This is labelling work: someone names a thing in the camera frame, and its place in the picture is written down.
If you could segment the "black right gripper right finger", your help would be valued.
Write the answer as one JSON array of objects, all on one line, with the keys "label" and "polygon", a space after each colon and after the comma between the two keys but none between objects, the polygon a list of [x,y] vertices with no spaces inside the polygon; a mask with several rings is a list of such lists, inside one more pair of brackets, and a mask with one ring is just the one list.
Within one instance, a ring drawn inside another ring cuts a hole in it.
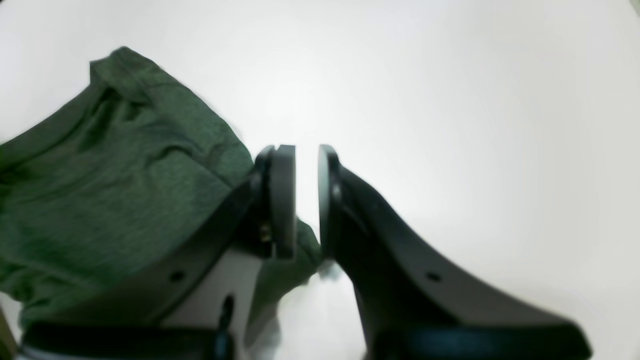
[{"label": "black right gripper right finger", "polygon": [[369,351],[589,351],[573,321],[510,296],[417,235],[372,186],[318,150],[320,239],[350,278]]}]

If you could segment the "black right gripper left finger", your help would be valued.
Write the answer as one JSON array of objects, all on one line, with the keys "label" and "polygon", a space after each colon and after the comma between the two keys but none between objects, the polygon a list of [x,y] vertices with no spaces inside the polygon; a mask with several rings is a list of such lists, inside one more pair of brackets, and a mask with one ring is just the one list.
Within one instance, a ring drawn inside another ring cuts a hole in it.
[{"label": "black right gripper left finger", "polygon": [[230,301],[231,323],[245,325],[263,262],[292,259],[296,239],[296,149],[271,145],[173,253],[47,321],[68,326],[216,326]]}]

